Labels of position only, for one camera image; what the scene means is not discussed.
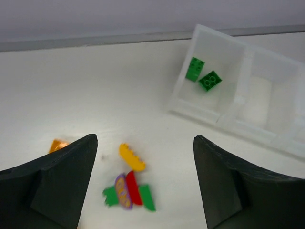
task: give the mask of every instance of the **purple toy piece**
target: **purple toy piece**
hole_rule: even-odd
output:
[[[122,205],[122,207],[125,209],[132,209],[132,200],[129,196],[124,173],[120,174],[116,178],[114,186],[119,198],[119,203]]]

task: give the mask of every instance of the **green toy piece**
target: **green toy piece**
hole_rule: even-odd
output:
[[[106,196],[105,204],[107,206],[111,207],[119,204],[119,198],[116,194],[115,186],[105,188],[103,195]]]
[[[189,69],[187,70],[186,78],[193,82],[196,82],[198,80],[198,77],[201,73],[203,66],[204,66],[203,61],[193,57],[190,62]]]
[[[204,78],[199,80],[199,83],[206,91],[209,91],[210,89],[215,87],[217,84],[219,84],[221,81],[222,81],[222,79],[219,78],[219,76],[216,74],[216,72],[211,71]]]
[[[143,205],[150,211],[156,211],[153,203],[153,198],[148,185],[139,186],[139,192],[142,198]]]

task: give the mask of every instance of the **gray background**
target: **gray background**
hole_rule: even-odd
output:
[[[305,24],[305,0],[0,0],[0,42]]]

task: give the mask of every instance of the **table surface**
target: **table surface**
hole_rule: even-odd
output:
[[[240,37],[305,62],[305,33]],[[275,172],[305,177],[305,161],[166,112],[190,41],[0,53],[0,170],[47,154],[53,139],[99,139],[81,229],[207,228],[193,138]],[[129,168],[128,143],[147,168],[157,211],[104,206],[102,191]]]

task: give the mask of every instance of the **red block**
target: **red block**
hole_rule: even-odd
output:
[[[132,202],[136,205],[142,206],[143,202],[139,193],[139,187],[137,184],[137,180],[135,179],[133,170],[127,174],[125,180],[127,183],[129,196],[132,199]]]

